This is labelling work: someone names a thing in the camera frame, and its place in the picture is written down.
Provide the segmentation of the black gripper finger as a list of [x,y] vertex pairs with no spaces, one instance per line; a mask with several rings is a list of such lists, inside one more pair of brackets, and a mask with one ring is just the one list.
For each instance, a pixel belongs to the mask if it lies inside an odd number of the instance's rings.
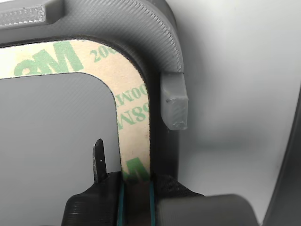
[[153,226],[256,226],[250,203],[236,194],[204,196],[169,175],[154,175],[150,185]]
[[107,173],[102,139],[93,147],[94,183],[68,199],[63,226],[123,226],[125,186],[120,171]]

